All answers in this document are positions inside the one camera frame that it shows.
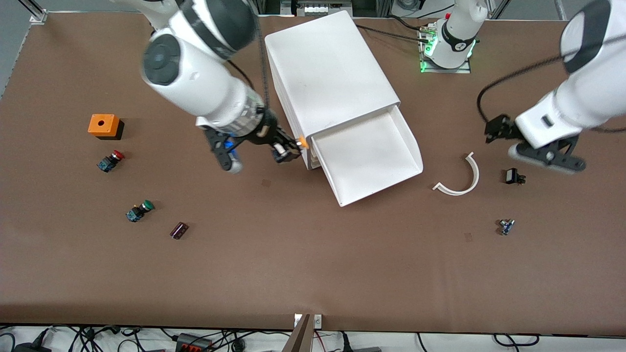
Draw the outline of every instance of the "orange cube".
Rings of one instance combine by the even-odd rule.
[[[87,132],[102,140],[120,140],[124,122],[113,114],[95,113],[91,116]]]

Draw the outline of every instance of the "brown table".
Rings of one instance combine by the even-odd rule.
[[[485,84],[556,53],[562,27],[485,23],[470,75],[420,74],[414,43],[364,33],[424,173],[340,208],[322,170],[277,166],[265,147],[242,145],[244,172],[221,171],[194,118],[142,82],[141,15],[51,14],[0,101],[0,321],[287,329],[311,312],[325,329],[626,334],[625,137],[583,133],[587,170],[567,176],[508,158],[511,142],[485,145],[475,108]],[[234,61],[260,87],[257,50]],[[555,65],[505,83],[485,109],[515,115],[564,78]],[[87,134],[92,113],[122,118],[123,139]],[[105,174],[96,163],[113,149],[128,160]],[[431,190],[468,186],[468,152],[477,188]],[[504,184],[510,167],[528,183]],[[128,222],[143,199],[156,211]],[[179,221],[190,230],[175,241]]]

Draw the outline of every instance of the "white box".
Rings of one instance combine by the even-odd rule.
[[[423,171],[400,101],[347,12],[265,38],[274,86],[296,137],[344,206]]]

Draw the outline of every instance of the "red wire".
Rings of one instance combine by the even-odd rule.
[[[322,336],[319,336],[319,333],[316,331],[315,335],[317,335],[317,339],[319,340],[319,344],[322,345],[322,351],[326,352],[326,347],[324,347],[324,342],[322,341]]]

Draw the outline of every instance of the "white curved handle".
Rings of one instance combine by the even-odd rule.
[[[451,190],[447,188],[446,186],[442,185],[441,182],[439,182],[433,187],[433,190],[439,189],[440,191],[448,195],[464,195],[465,193],[473,190],[474,187],[478,185],[478,176],[480,174],[478,172],[478,164],[476,163],[476,160],[474,160],[474,158],[471,157],[472,155],[474,155],[474,152],[469,153],[469,155],[465,158],[465,160],[467,160],[469,165],[471,166],[472,171],[474,172],[474,180],[472,181],[471,186],[468,189]]]

